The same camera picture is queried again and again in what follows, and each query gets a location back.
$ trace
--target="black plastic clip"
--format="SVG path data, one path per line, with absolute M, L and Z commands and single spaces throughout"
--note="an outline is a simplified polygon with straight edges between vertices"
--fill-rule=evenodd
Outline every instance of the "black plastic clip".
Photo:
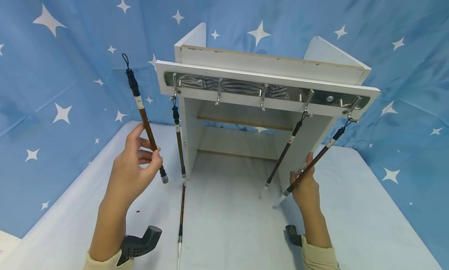
M 118 260 L 117 266 L 124 264 L 130 258 L 136 258 L 154 250 L 161 234 L 162 230 L 156 226 L 148 226 L 142 238 L 126 236 L 120 247 L 122 249 L 122 256 Z
M 296 233 L 296 226 L 287 225 L 285 227 L 285 231 L 287 232 L 288 240 L 290 241 L 290 243 L 294 244 L 295 246 L 302 247 L 302 238 L 301 235 L 298 235 L 298 233 Z

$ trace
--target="blue backdrop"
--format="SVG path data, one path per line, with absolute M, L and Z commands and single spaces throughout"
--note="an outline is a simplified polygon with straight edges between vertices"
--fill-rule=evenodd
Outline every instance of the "blue backdrop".
M 122 52 L 150 121 L 172 123 L 154 61 L 174 61 L 206 22 L 215 48 L 301 58 L 322 36 L 372 67 L 364 84 L 382 93 L 338 145 L 360 152 L 449 268 L 448 18 L 448 0 L 0 0 L 0 230 L 22 238 L 139 120 Z

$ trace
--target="brush tip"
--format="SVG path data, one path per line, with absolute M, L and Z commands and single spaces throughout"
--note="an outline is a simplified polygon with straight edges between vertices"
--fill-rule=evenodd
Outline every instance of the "brush tip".
M 161 178 L 162 178 L 162 183 L 163 184 L 167 184 L 168 183 L 168 176 L 167 175 L 162 176 Z

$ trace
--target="white wooden shelf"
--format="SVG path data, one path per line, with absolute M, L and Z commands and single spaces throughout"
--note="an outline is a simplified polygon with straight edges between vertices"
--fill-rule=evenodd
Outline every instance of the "white wooden shelf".
M 215 102 L 203 101 L 197 118 L 215 122 L 293 131 L 293 122 L 288 112 L 277 109 L 267 108 L 265 111 L 260 111 L 259 107 L 247 107 L 230 103 L 215 105 Z
M 272 135 L 226 128 L 204 127 L 199 152 L 276 161 Z
M 201 23 L 175 44 L 175 62 L 156 62 L 161 93 L 176 91 L 179 98 L 188 179 L 199 151 L 276 161 L 301 118 L 307 94 L 314 90 L 307 106 L 313 116 L 304 120 L 278 168 L 284 188 L 289 170 L 301 167 L 307 153 L 316 151 L 351 102 L 362 99 L 351 113 L 360 119 L 380 93 L 361 86 L 369 66 L 318 36 L 311 39 L 303 59 L 208 48 L 206 40 L 206 24 Z M 237 81 L 242 91 L 219 87 L 228 81 Z M 245 92 L 246 87 L 262 91 L 273 86 L 285 87 L 288 98 Z M 265 111 L 260 110 L 262 102 Z M 206 127 L 204 120 L 270 128 L 274 133 Z

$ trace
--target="human hand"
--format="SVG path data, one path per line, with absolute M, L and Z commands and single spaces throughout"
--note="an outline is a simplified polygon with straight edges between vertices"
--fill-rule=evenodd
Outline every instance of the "human hand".
M 115 158 L 104 201 L 113 202 L 118 208 L 127 209 L 153 181 L 162 166 L 159 150 L 149 152 L 150 142 L 141 138 L 144 126 L 140 123 L 126 138 L 125 149 Z M 149 164 L 145 169 L 141 164 Z
M 307 155 L 307 165 L 310 164 L 312 160 L 313 154 L 310 152 Z M 319 185 L 313 178 L 314 172 L 315 168 L 312 167 L 292 190 L 293 199 L 295 199 L 302 214 L 311 211 L 320 211 Z M 290 172 L 290 184 L 293 184 L 295 180 L 296 173 Z

